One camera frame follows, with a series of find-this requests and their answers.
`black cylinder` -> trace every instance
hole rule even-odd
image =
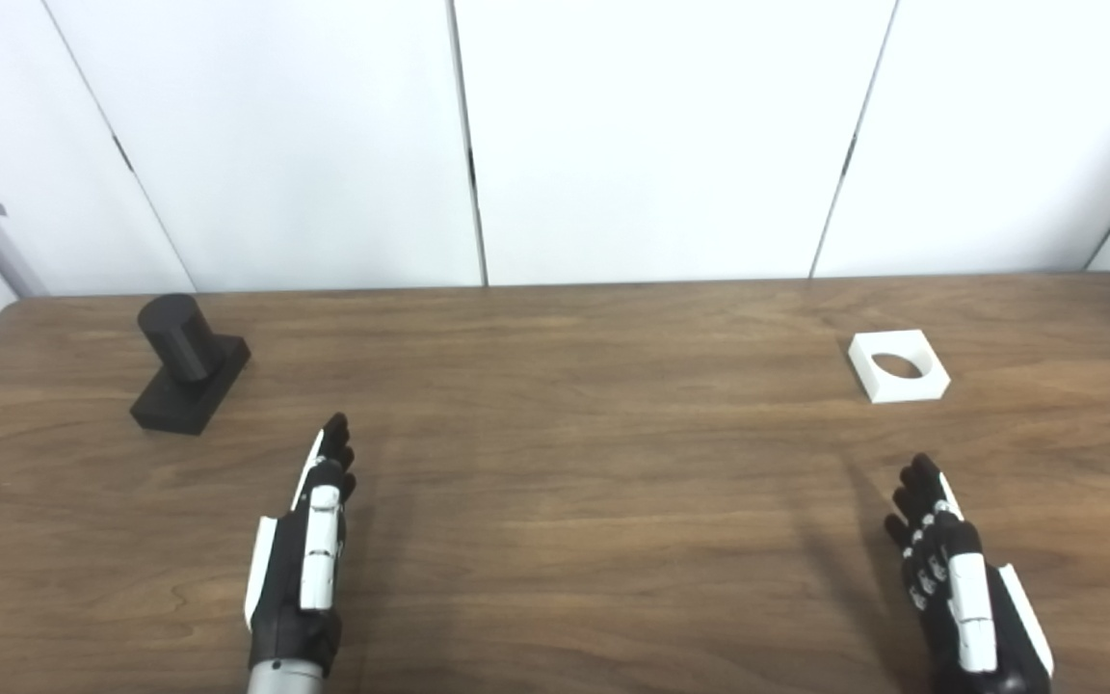
[[[173,381],[203,381],[221,368],[224,351],[189,294],[159,295],[140,310],[138,322]]]

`white square block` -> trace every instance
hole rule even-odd
[[[881,369],[872,356],[892,354],[916,364],[919,378],[902,378]],[[850,363],[874,403],[938,400],[948,388],[948,373],[921,330],[859,332],[850,342]]]

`wood grain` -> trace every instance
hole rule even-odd
[[[0,694],[245,682],[255,516],[351,416],[331,693],[924,691],[880,533],[911,453],[1013,562],[1057,693],[1110,693],[1110,274],[205,295],[254,359],[137,429],[144,298],[0,316]],[[953,383],[869,405],[858,331]]]

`black rectangular base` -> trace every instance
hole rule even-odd
[[[176,383],[165,369],[158,371],[149,388],[131,405],[131,416],[142,429],[169,431],[173,434],[199,435],[209,425],[212,413],[225,399],[234,379],[242,373],[251,350],[246,341],[233,334],[216,334],[216,343],[225,359],[216,373],[199,383]]]

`black and white robotic hand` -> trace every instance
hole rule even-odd
[[[1012,566],[982,559],[953,491],[920,453],[885,519],[932,657],[932,694],[1048,694],[1052,651]]]
[[[290,513],[260,519],[244,606],[252,633],[248,694],[323,690],[340,648],[332,603],[353,461],[349,422],[336,413],[311,445]]]

